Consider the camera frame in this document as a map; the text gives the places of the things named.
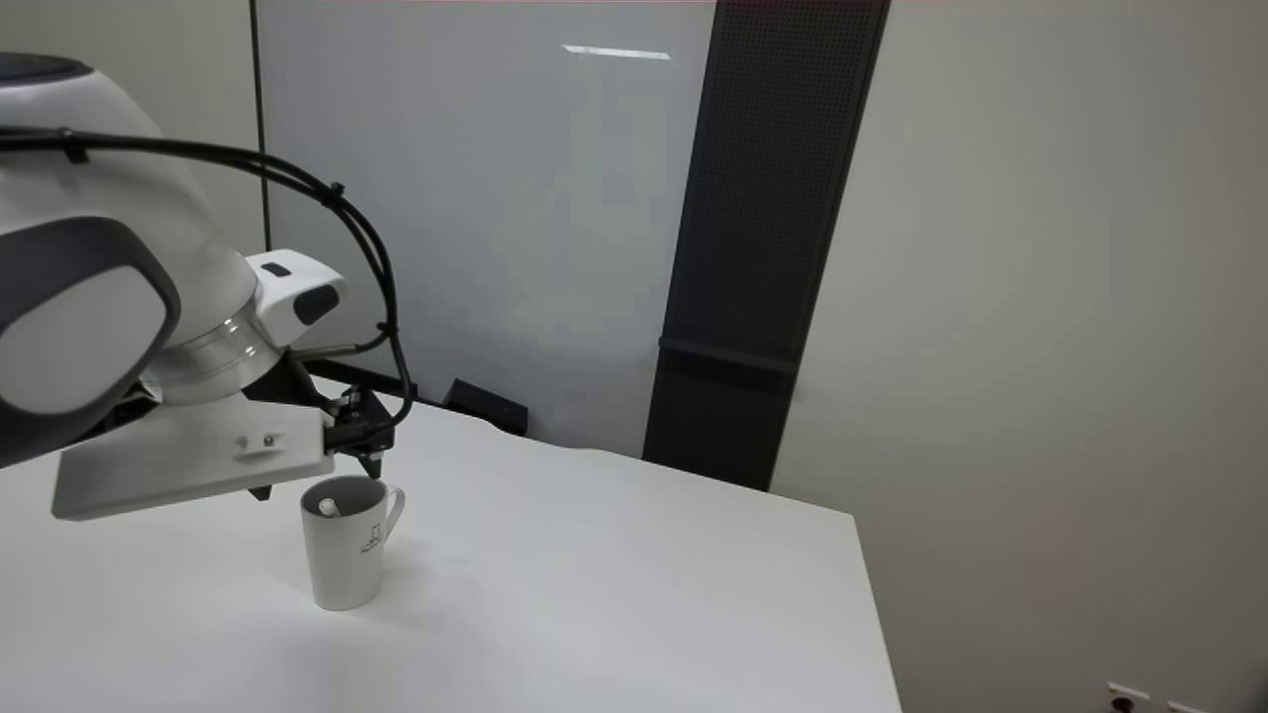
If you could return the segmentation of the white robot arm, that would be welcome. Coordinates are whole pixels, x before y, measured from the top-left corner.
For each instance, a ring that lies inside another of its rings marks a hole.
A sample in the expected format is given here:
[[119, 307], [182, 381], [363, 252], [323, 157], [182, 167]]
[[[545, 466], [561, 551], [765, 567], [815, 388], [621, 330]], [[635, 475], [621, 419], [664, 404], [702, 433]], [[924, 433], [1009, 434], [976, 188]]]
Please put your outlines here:
[[344, 206], [278, 153], [161, 136], [83, 58], [0, 55], [0, 464], [49, 456], [58, 517], [263, 499], [392, 446], [392, 412], [322, 394], [298, 352], [344, 277], [239, 248], [201, 162]]

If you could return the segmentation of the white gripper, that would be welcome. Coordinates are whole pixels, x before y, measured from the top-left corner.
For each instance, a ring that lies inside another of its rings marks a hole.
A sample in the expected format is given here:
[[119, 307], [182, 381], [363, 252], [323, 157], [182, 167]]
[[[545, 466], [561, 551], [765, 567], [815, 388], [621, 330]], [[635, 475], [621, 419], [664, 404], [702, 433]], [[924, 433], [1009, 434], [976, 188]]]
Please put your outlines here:
[[[273, 482], [323, 475], [323, 414], [301, 404], [204, 398], [153, 408], [142, 419], [58, 456], [53, 515], [103, 517], [226, 489], [273, 499]], [[381, 479], [383, 456], [360, 466]]]

